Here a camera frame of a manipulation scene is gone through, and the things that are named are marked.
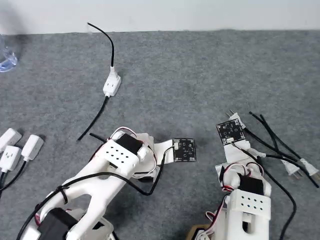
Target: white connector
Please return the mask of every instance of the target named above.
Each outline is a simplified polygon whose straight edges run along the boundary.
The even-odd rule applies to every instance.
[[[106,97],[113,97],[116,95],[121,84],[121,77],[115,70],[114,66],[110,67],[110,73],[103,86],[103,93]]]
[[[229,110],[230,113],[232,115],[230,115],[228,112],[226,112],[225,114],[229,117],[229,120],[235,120],[235,119],[238,119],[239,120],[239,123],[240,123],[240,126],[242,129],[245,129],[246,128],[246,125],[241,121],[241,118],[239,117],[238,113],[237,112],[234,112],[232,111],[231,109]]]
[[[298,178],[298,176],[296,175],[296,173],[300,174],[298,171],[300,170],[299,167],[297,167],[296,165],[293,165],[290,162],[287,162],[285,160],[281,160],[281,162],[284,164],[286,171],[288,172],[289,176],[293,175],[296,178]]]
[[[43,144],[44,141],[39,136],[32,134],[22,149],[23,160],[28,162],[35,159]]]
[[[0,168],[3,173],[15,170],[21,156],[21,149],[17,146],[6,146],[0,159]]]
[[[2,153],[7,146],[14,146],[21,139],[22,135],[16,130],[9,128],[0,137],[0,153]]]
[[[304,158],[300,159],[300,162],[305,166],[305,169],[308,171],[309,176],[313,176],[319,172],[311,163],[307,162]]]
[[[265,158],[267,156],[267,154],[265,154],[264,152],[260,152],[254,148],[249,148],[247,151],[255,157],[259,156],[261,158]]]

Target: black zip tie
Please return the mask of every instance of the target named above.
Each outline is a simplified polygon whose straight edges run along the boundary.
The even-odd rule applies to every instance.
[[[62,194],[63,199],[64,199],[64,204],[68,203],[68,198],[67,198],[67,195],[64,191],[65,189],[68,189],[68,188],[69,188],[68,186],[61,186],[61,185],[56,188],[56,190],[58,190]]]

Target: white robotic arm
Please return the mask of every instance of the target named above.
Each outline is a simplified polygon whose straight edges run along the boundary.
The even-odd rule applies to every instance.
[[[217,125],[226,163],[215,166],[224,196],[211,224],[195,226],[187,240],[269,240],[271,185],[254,159],[263,153],[245,140],[238,119]]]
[[[126,179],[135,176],[137,172],[142,177],[155,178],[158,174],[157,165],[160,164],[157,160],[164,159],[165,163],[174,161],[173,146],[173,140],[154,144],[154,138],[147,133],[128,135],[117,130],[96,152],[92,160],[76,176],[66,180],[63,185],[101,172],[114,173]],[[60,189],[61,193],[54,195],[43,206],[40,213],[40,227],[37,228],[30,224],[22,239],[60,239],[57,232],[54,231],[61,231],[66,240],[115,239],[112,234],[114,228],[103,218],[103,215],[109,203],[125,184],[123,179],[113,175],[107,179],[97,176]],[[91,196],[86,212],[81,209],[65,212],[61,209],[66,201],[74,200],[82,195]],[[62,226],[54,230],[53,221],[58,221]]]

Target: plastic bottle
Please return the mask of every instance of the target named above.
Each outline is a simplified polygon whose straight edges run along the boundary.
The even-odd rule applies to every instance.
[[[7,45],[5,37],[0,35],[0,73],[8,72],[18,63],[18,59],[10,46]]]

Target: white outlet adapter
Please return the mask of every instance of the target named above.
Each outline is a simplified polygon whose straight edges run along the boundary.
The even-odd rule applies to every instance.
[[[110,73],[103,86],[103,93],[106,97],[113,97],[116,95],[121,84],[121,77],[115,70],[114,66],[110,67]]]
[[[2,153],[7,146],[14,146],[22,138],[22,135],[14,130],[9,128],[1,137],[0,137],[0,153]]]
[[[6,146],[0,159],[0,168],[3,173],[15,170],[21,156],[21,149],[17,146]]]
[[[43,144],[44,141],[41,139],[41,137],[33,134],[30,135],[28,141],[26,141],[26,144],[22,149],[21,155],[23,156],[23,160],[28,162],[29,160],[35,159]]]

